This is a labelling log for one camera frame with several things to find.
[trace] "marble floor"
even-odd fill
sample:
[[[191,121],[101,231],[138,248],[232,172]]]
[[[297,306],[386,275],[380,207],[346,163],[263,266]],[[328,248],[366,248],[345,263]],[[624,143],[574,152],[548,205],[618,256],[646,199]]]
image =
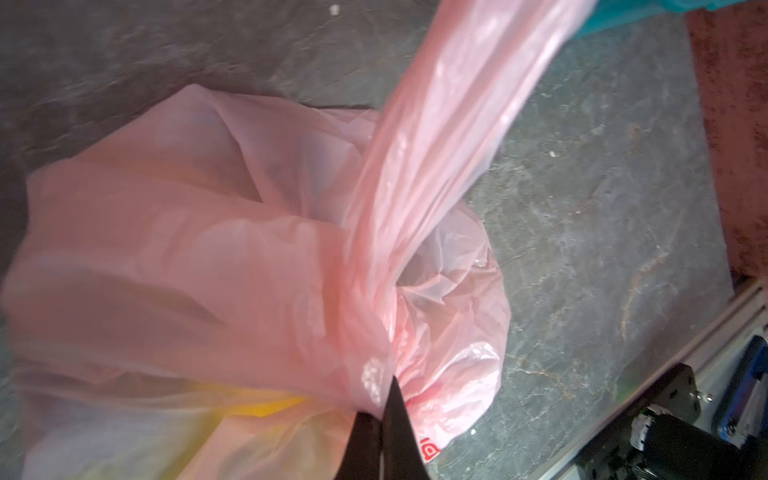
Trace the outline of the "marble floor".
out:
[[[78,152],[191,82],[382,107],[436,6],[5,3],[0,264],[21,231],[15,172]],[[569,42],[492,169],[466,199],[485,222],[512,308],[502,389],[430,464],[435,478],[529,478],[732,294],[682,18]],[[10,362],[3,343],[0,478],[15,479],[22,451]]]

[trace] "screw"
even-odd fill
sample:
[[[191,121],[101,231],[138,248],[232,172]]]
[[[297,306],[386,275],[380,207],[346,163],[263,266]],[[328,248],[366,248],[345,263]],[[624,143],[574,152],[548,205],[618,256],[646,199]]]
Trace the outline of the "screw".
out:
[[[704,402],[704,403],[709,403],[712,400],[715,400],[715,398],[712,395],[704,392],[697,392],[696,398],[698,398],[701,402]]]
[[[728,436],[733,436],[733,434],[736,433],[736,425],[738,425],[738,423],[738,420],[734,417],[730,417],[728,419],[728,424],[725,426],[725,433],[728,434]]]

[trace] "blue object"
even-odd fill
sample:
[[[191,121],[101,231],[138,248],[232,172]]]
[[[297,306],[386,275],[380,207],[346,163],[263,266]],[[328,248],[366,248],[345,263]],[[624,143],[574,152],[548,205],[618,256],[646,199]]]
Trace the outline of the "blue object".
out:
[[[747,411],[750,397],[755,394],[755,388],[758,388],[761,382],[768,382],[767,374],[768,343],[762,336],[755,335],[744,350],[728,387],[723,393],[723,399],[715,410],[712,418],[713,433],[726,442],[732,442],[740,447],[741,444],[738,441],[742,437],[737,435],[738,425],[744,419],[750,422],[750,417],[759,412],[762,416],[760,429],[758,432],[748,435],[756,433],[760,438],[768,438],[768,419],[764,415],[766,405],[752,406]]]
[[[698,8],[717,10],[743,0],[600,0],[577,37],[665,12],[683,13]]]

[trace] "plastic bag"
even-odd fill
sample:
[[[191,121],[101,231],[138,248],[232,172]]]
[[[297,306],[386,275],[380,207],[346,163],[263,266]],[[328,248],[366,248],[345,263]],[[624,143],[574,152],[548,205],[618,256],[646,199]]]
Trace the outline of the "plastic bag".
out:
[[[381,118],[190,86],[31,175],[25,477],[329,478],[393,374],[425,460],[464,432],[509,309],[459,199],[589,6],[446,2]]]

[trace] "blue component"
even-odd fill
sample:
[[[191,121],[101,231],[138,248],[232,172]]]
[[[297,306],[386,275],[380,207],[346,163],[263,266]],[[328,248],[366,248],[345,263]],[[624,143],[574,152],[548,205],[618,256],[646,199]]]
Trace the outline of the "blue component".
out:
[[[739,389],[737,390],[736,395],[733,397],[730,405],[728,405],[728,410],[725,416],[720,421],[718,433],[720,433],[720,437],[727,442],[730,442],[728,432],[729,424],[733,420],[738,421],[741,419],[742,414],[744,414],[746,404],[749,402],[752,390],[755,388],[757,381],[763,378],[763,374],[766,372],[766,367],[768,366],[768,344],[766,344],[766,341],[762,338],[759,338],[759,340],[761,345],[759,349],[757,349],[757,351],[754,353],[754,356],[749,360],[749,366],[747,367],[745,374],[740,379]]]
[[[683,13],[698,8],[717,10],[743,0],[600,0],[576,36],[636,22],[665,12]]]

